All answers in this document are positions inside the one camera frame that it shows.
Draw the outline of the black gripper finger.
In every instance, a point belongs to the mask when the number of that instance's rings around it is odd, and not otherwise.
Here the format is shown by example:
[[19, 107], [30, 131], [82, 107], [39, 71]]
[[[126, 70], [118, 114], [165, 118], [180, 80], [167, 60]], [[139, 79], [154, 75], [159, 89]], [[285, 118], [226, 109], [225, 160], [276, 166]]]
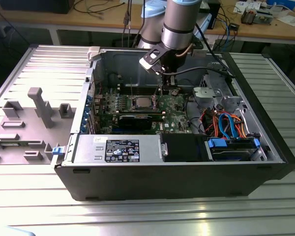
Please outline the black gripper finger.
[[162, 92], [163, 94], [179, 94], [180, 87], [177, 84], [177, 79], [175, 76], [162, 75]]

